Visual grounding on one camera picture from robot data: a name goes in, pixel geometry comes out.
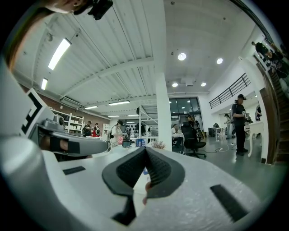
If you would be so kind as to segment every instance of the table leg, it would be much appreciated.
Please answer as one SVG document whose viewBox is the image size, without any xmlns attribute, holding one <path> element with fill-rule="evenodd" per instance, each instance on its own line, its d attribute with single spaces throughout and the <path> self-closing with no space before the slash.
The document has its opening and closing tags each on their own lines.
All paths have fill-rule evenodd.
<svg viewBox="0 0 289 231">
<path fill-rule="evenodd" d="M 253 133 L 252 132 L 250 132 L 249 140 L 250 140 L 250 152 L 248 153 L 248 157 L 252 155 L 252 150 L 253 150 Z"/>
</svg>

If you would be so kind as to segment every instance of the balcony railing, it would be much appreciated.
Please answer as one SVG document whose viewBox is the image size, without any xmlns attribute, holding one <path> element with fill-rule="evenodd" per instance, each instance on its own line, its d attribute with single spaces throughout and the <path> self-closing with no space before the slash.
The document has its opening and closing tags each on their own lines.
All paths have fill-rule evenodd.
<svg viewBox="0 0 289 231">
<path fill-rule="evenodd" d="M 238 92 L 246 88 L 251 83 L 250 79 L 244 73 L 240 78 L 238 78 L 230 87 L 219 94 L 215 99 L 209 102 L 211 108 L 214 108 L 221 103 L 225 102 L 229 98 L 232 98 Z"/>
</svg>

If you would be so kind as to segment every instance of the hair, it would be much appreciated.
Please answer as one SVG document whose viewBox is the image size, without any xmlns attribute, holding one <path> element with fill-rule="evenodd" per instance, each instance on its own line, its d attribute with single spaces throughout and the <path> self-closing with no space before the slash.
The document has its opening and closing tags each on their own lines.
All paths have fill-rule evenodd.
<svg viewBox="0 0 289 231">
<path fill-rule="evenodd" d="M 29 33 L 29 31 L 42 19 L 53 14 L 54 12 L 46 8 L 38 8 L 33 12 L 33 14 L 28 18 L 22 27 L 17 31 L 16 36 L 13 38 L 8 49 L 5 52 L 5 60 L 10 71 L 15 65 L 17 55 L 20 51 L 21 46 Z"/>
</svg>

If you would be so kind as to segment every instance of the white shelving unit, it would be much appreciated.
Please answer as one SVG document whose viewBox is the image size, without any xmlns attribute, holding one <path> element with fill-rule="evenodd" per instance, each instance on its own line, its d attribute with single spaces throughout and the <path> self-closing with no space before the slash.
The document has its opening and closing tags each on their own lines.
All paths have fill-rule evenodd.
<svg viewBox="0 0 289 231">
<path fill-rule="evenodd" d="M 109 124 L 103 124 L 103 133 L 102 133 L 102 140 L 107 140 L 107 134 L 110 131 L 110 125 Z"/>
<path fill-rule="evenodd" d="M 52 111 L 56 115 L 69 118 L 69 120 L 64 120 L 66 133 L 81 133 L 82 132 L 84 117 L 77 117 L 77 116 L 72 115 L 72 113 L 66 114 L 61 111 L 56 111 L 53 109 Z"/>
</svg>

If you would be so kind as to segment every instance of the black office chair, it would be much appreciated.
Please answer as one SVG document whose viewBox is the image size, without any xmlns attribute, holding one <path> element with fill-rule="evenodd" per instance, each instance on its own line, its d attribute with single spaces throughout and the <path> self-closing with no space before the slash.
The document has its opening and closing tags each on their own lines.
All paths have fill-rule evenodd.
<svg viewBox="0 0 289 231">
<path fill-rule="evenodd" d="M 184 125 L 181 127 L 181 130 L 185 137 L 185 148 L 191 149 L 193 151 L 185 154 L 196 158 L 200 158 L 199 156 L 204 156 L 204 158 L 206 158 L 207 156 L 205 154 L 196 152 L 196 149 L 202 148 L 206 145 L 206 142 L 198 142 L 197 131 L 195 129 L 192 129 L 190 124 L 187 122 L 185 122 Z"/>
</svg>

